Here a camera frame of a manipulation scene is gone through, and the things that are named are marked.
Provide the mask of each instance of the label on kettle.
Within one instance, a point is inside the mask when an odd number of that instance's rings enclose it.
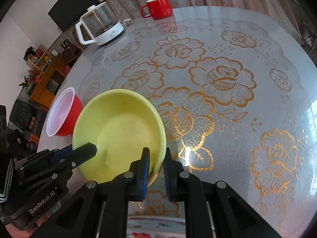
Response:
[[[120,34],[120,31],[116,29],[116,30],[110,32],[109,36],[110,36],[111,38],[114,38],[115,36],[117,36],[117,35],[119,35],[119,34]]]

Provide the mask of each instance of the kettle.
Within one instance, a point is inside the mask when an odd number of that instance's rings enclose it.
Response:
[[[92,5],[87,10],[75,26],[78,39],[83,45],[96,43],[101,46],[114,39],[124,30],[118,18],[105,2],[97,6]],[[84,26],[91,40],[84,40],[80,29],[81,25]]]

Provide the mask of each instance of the bowl rim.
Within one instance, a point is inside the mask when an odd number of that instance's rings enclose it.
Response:
[[[155,114],[156,116],[156,119],[157,119],[157,122],[159,124],[159,128],[160,128],[160,133],[161,133],[161,147],[163,148],[164,151],[160,151],[158,153],[158,156],[156,158],[156,161],[153,165],[153,168],[152,168],[152,171],[149,172],[149,176],[148,176],[148,185],[147,186],[150,186],[155,180],[156,178],[158,177],[159,175],[159,172],[163,166],[163,161],[164,161],[164,158],[165,158],[165,154],[166,154],[166,147],[167,147],[167,144],[166,144],[166,132],[165,132],[165,128],[164,128],[164,124],[163,124],[163,121],[158,113],[158,111],[156,110],[156,108],[151,104],[151,102],[146,99],[144,96],[140,95],[139,93],[135,92],[135,91],[132,91],[132,90],[128,90],[128,89],[122,89],[122,88],[117,88],[117,89],[111,89],[111,90],[108,90],[108,91],[105,91],[99,95],[97,95],[96,97],[94,97],[91,101],[88,102],[88,104],[83,108],[83,110],[81,111],[78,119],[77,119],[77,122],[75,124],[75,128],[74,128],[74,133],[73,133],[73,139],[72,139],[72,146],[73,146],[73,149],[76,149],[76,146],[74,144],[74,141],[75,141],[75,136],[76,136],[76,126],[77,126],[77,123],[79,122],[80,118],[82,117],[82,115],[85,113],[86,110],[88,110],[88,108],[97,100],[99,100],[101,97],[104,97],[104,96],[108,96],[110,94],[129,94],[130,96],[133,96],[135,97],[136,99],[139,99],[141,100],[142,102],[145,103],[145,105],[147,105],[147,107],[149,107],[151,109],[151,111]]]
[[[61,99],[65,96],[66,93],[68,92],[72,92],[73,96],[72,96],[72,102],[70,103],[70,106],[69,108],[67,108],[67,114],[65,115],[65,118],[63,119],[62,121],[62,124],[57,128],[57,130],[54,132],[54,133],[50,133],[49,132],[49,128],[50,128],[50,123],[52,121],[52,117],[53,117],[53,112],[55,111],[56,107],[58,106],[58,103],[61,101]],[[73,87],[69,87],[67,89],[65,89],[60,95],[59,97],[56,99],[56,101],[54,102],[54,105],[52,106],[52,109],[50,110],[50,113],[49,113],[49,117],[47,119],[47,125],[46,125],[46,133],[49,137],[52,137],[54,135],[56,135],[56,133],[59,132],[59,130],[61,129],[61,127],[63,126],[71,108],[72,108],[72,105],[74,103],[74,99],[75,99],[75,89]]]

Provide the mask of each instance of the red bowl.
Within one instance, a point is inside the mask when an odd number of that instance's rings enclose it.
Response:
[[[72,134],[81,111],[82,104],[74,88],[64,90],[50,110],[46,125],[47,135],[65,137]]]

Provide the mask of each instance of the wall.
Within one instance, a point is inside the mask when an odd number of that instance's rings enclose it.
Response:
[[[29,67],[23,60],[33,43],[7,14],[0,23],[0,104],[7,108],[7,119],[17,99]]]
[[[8,14],[35,44],[49,48],[61,31],[47,14],[58,0],[16,0]]]

